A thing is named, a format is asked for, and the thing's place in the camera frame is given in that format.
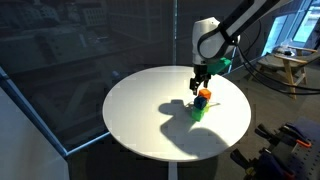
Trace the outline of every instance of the green block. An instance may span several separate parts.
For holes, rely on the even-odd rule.
[[[196,107],[193,107],[191,116],[194,120],[199,122],[202,119],[203,115],[204,115],[204,109],[200,110]]]
[[[204,112],[208,112],[208,111],[209,111],[209,108],[210,108],[210,105],[209,105],[209,103],[207,103],[206,107],[203,108],[203,109],[204,109]]]
[[[207,72],[211,75],[218,74],[224,68],[228,67],[231,64],[231,60],[222,57],[217,63],[208,64]]]

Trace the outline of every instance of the wall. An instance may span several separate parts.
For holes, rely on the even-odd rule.
[[[67,162],[0,88],[2,180],[68,180]]]

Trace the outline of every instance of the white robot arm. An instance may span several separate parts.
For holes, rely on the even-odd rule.
[[[197,95],[199,85],[207,87],[212,73],[208,67],[220,59],[240,41],[240,34],[270,11],[292,0],[244,0],[223,22],[208,18],[194,23],[192,44],[195,78],[190,89]]]

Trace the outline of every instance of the stacked blocks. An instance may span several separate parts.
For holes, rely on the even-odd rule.
[[[192,118],[196,121],[200,121],[205,112],[208,112],[208,102],[211,97],[211,92],[208,89],[202,89],[199,91],[198,96],[194,99],[194,107],[192,109]]]

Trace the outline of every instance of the glass wall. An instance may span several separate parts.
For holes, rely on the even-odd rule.
[[[172,2],[0,2],[0,66],[69,151],[107,132],[106,94],[172,64]]]

